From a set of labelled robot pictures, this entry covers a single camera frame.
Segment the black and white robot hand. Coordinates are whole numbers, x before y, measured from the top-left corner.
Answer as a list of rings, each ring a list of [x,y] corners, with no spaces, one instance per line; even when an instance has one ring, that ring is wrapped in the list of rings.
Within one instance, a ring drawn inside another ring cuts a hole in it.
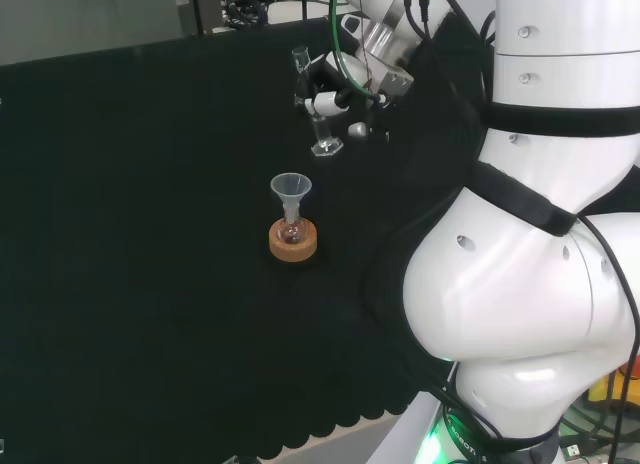
[[[318,56],[311,60],[308,49],[294,56],[298,72],[295,106],[305,111],[314,125],[316,133],[316,155],[332,155],[342,146],[339,138],[333,136],[329,120],[349,111],[350,104],[362,98],[357,86],[370,92],[374,83],[371,69],[354,56],[342,55],[345,66],[334,53]]]

